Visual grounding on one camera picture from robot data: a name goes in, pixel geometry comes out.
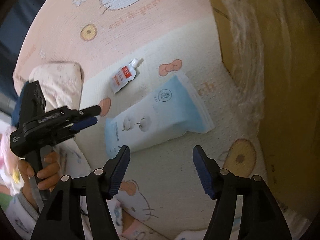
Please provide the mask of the person's left hand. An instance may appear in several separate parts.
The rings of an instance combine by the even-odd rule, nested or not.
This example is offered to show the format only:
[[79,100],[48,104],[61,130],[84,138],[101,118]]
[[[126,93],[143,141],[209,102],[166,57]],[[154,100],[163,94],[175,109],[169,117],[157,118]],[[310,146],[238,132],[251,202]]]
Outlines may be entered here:
[[41,180],[37,186],[39,190],[52,191],[60,179],[59,159],[60,157],[56,152],[51,152],[46,155],[43,160],[47,166],[36,173],[27,161],[23,159],[19,160],[18,170],[24,181],[22,191],[31,193],[30,178],[38,178]]

